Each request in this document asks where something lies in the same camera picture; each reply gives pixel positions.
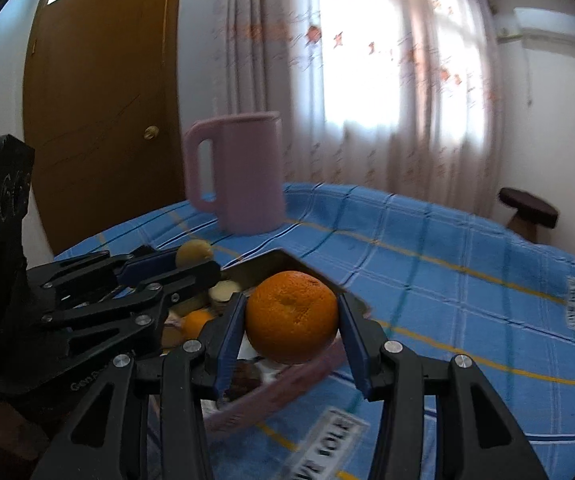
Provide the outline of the person's left hand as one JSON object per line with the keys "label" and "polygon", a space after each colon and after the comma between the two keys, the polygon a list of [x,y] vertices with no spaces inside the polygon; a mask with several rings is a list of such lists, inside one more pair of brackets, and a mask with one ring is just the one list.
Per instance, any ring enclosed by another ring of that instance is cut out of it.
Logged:
{"label": "person's left hand", "polygon": [[37,460],[53,438],[49,428],[29,422],[13,406],[0,402],[0,450],[21,460]]}

